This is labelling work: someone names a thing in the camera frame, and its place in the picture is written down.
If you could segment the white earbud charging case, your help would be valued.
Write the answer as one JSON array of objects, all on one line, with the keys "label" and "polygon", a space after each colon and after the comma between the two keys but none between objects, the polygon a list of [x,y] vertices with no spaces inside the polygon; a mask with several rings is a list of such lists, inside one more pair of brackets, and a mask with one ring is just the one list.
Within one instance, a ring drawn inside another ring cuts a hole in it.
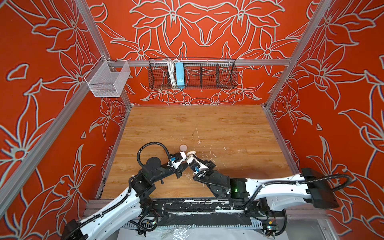
[{"label": "white earbud charging case", "polygon": [[189,157],[189,156],[193,156],[193,155],[195,155],[196,153],[197,153],[196,151],[190,151],[190,152],[187,153],[187,157]]}]

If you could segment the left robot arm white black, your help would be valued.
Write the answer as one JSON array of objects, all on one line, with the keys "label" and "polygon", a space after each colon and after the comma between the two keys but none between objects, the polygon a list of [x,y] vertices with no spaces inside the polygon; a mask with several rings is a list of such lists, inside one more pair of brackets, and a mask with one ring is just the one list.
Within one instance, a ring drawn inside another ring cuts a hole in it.
[{"label": "left robot arm white black", "polygon": [[[142,151],[151,145],[164,149],[168,162],[162,164],[157,157],[151,157],[145,164],[141,161]],[[137,162],[142,167],[137,175],[129,179],[128,187],[93,215],[81,220],[72,220],[66,224],[62,240],[106,240],[128,221],[149,212],[152,204],[150,194],[156,189],[155,183],[176,175],[180,178],[188,167],[185,152],[170,154],[167,147],[159,142],[143,145],[137,153]]]}]

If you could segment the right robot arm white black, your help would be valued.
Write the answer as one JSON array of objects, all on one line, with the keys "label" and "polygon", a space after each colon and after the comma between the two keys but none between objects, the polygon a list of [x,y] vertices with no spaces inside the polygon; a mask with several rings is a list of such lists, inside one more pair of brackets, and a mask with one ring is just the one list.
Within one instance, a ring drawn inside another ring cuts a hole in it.
[{"label": "right robot arm white black", "polygon": [[346,174],[325,176],[305,168],[301,173],[277,179],[231,178],[215,170],[211,161],[192,155],[187,161],[196,182],[208,186],[218,199],[227,199],[233,210],[248,209],[253,202],[265,200],[263,208],[280,212],[301,204],[312,204],[317,209],[339,207],[335,193],[352,183]]}]

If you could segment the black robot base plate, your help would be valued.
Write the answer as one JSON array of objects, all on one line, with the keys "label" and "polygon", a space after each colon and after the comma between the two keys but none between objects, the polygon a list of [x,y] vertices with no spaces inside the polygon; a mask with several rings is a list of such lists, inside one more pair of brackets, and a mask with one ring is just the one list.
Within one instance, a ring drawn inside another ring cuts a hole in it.
[{"label": "black robot base plate", "polygon": [[147,207],[156,211],[158,225],[229,225],[250,224],[251,220],[274,220],[274,223],[281,227],[287,220],[283,211],[263,212],[259,209],[258,202],[254,202],[245,210],[232,210],[227,200],[213,198],[150,199]]}]

